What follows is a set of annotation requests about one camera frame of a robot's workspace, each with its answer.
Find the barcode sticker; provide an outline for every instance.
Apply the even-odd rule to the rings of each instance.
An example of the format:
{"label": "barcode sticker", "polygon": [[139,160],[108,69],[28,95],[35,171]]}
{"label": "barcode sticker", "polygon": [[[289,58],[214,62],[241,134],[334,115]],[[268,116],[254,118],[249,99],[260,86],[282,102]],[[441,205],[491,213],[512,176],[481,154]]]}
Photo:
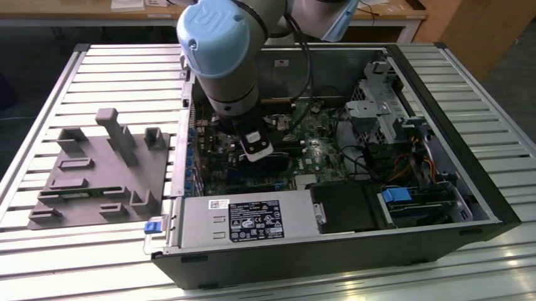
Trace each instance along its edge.
{"label": "barcode sticker", "polygon": [[209,209],[227,209],[229,199],[211,199],[209,201]]}

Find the warning label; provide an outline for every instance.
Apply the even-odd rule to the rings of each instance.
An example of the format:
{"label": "warning label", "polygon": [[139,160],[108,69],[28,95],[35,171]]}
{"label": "warning label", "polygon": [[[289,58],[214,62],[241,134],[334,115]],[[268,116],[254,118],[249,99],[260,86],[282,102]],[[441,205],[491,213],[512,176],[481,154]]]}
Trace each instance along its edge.
{"label": "warning label", "polygon": [[280,201],[229,204],[229,228],[234,243],[284,238]]}

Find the yellow wire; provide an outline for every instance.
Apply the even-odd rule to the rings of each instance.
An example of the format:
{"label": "yellow wire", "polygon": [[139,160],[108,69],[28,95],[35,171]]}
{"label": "yellow wire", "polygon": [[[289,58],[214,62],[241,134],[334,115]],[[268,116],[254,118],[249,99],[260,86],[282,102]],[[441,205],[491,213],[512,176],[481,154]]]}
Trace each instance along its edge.
{"label": "yellow wire", "polygon": [[436,183],[436,168],[431,160],[424,159],[424,161],[429,165],[429,175],[432,176],[432,182]]}

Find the motherboard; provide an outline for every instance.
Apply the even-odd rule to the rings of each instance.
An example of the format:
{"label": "motherboard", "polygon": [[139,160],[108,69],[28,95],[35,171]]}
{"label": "motherboard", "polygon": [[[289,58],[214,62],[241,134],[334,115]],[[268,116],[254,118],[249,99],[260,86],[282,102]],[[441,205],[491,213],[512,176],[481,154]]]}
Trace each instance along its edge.
{"label": "motherboard", "polygon": [[211,126],[210,113],[198,111],[206,196],[306,189],[314,182],[348,178],[333,140],[336,108],[322,108],[321,103],[308,108],[308,104],[298,100],[289,114],[265,117],[269,128],[286,130],[310,109],[293,133],[274,146],[274,153],[257,162],[248,160],[238,139]]}

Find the metal rail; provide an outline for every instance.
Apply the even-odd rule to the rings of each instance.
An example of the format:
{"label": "metal rail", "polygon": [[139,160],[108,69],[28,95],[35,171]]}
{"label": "metal rail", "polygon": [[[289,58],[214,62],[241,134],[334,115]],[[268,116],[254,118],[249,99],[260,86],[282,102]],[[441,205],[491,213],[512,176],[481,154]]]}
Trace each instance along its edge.
{"label": "metal rail", "polygon": [[[536,287],[535,146],[448,51],[403,45],[423,81],[524,224],[437,262],[206,291],[183,291],[143,253],[143,224],[28,231],[55,163],[60,128],[104,135],[94,113],[114,106],[133,133],[158,126],[175,135],[182,81],[177,45],[92,46],[51,94],[50,111],[18,156],[0,206],[0,299],[32,300],[476,300],[530,298]],[[419,107],[407,95],[413,109]],[[174,160],[170,150],[170,164]],[[171,191],[167,168],[165,196]]]}

